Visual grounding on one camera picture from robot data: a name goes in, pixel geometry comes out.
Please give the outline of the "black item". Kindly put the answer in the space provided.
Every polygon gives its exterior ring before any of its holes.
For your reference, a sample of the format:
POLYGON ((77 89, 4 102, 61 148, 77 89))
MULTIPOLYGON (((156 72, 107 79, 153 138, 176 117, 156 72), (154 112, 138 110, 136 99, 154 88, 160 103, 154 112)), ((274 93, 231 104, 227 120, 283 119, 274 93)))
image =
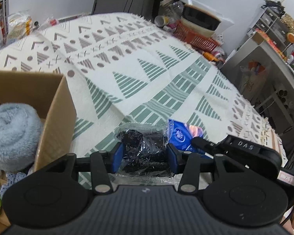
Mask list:
POLYGON ((167 123, 126 123, 116 128, 115 139, 124 147, 118 173, 131 177, 171 177, 166 146, 172 129, 167 123))

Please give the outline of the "white desk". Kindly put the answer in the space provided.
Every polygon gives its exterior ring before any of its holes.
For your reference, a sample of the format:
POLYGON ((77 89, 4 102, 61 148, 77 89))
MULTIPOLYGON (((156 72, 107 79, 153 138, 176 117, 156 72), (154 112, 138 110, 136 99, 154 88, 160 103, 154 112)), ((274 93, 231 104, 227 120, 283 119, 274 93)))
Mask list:
POLYGON ((228 56, 221 72, 279 134, 294 134, 294 70, 260 32, 228 56))

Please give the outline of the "patterned tasselled blanket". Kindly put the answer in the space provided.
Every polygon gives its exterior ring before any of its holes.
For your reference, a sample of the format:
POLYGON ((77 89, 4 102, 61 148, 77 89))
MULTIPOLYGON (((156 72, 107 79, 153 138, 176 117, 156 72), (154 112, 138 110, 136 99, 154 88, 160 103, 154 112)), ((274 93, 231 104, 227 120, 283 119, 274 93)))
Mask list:
POLYGON ((129 13, 84 16, 0 50, 0 70, 61 74, 76 110, 69 152, 110 151, 124 123, 160 125, 172 118, 276 150, 280 137, 214 65, 190 45, 129 13))

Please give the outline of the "blue tissue pack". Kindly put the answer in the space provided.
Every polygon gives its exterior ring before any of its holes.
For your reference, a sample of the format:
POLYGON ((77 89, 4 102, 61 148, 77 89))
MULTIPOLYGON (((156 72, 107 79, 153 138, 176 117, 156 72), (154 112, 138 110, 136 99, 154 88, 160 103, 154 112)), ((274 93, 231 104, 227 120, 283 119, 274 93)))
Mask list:
POLYGON ((203 129, 199 126, 190 125, 181 121, 169 119, 167 123, 168 143, 180 151, 198 152, 191 145, 194 137, 203 138, 203 129))

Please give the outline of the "grey plush slipper toy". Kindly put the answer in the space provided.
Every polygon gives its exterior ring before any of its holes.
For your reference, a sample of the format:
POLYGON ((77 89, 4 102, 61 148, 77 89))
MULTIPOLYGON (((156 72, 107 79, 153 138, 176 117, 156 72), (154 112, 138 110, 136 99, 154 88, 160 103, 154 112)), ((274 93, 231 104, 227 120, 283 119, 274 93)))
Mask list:
POLYGON ((43 123, 24 103, 0 105, 0 170, 23 170, 35 161, 43 123))

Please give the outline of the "red plastic basket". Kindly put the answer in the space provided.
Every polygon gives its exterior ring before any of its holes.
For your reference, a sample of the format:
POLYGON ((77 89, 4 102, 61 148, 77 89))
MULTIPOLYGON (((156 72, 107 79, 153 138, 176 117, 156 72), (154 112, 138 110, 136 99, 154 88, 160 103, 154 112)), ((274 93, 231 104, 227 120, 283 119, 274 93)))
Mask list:
POLYGON ((219 43, 212 38, 206 38, 200 34, 197 34, 189 27, 183 25, 181 21, 177 22, 174 36, 188 44, 194 49, 200 49, 205 52, 212 52, 216 47, 219 47, 219 43))

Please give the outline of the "white bowl-shaped appliance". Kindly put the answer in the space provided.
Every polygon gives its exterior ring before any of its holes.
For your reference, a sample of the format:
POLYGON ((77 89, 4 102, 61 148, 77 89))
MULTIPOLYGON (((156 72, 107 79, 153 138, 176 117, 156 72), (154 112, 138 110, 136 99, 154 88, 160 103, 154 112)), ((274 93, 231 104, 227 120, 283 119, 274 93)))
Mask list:
POLYGON ((223 33, 234 25, 234 21, 215 9, 197 0, 180 0, 184 4, 181 22, 194 32, 209 38, 214 33, 223 33))

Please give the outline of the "cardboard box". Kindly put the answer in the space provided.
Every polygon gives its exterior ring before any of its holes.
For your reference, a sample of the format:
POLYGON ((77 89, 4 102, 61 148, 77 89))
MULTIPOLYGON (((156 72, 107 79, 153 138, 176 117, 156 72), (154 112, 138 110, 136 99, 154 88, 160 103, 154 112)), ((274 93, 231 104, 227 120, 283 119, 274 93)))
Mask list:
POLYGON ((65 186, 70 180, 66 165, 76 121, 66 78, 61 74, 0 71, 0 105, 5 103, 32 106, 43 131, 35 161, 26 167, 33 168, 33 173, 7 189, 2 198, 0 233, 12 227, 12 234, 36 234, 38 229, 68 222, 82 208, 76 205, 81 187, 65 186))

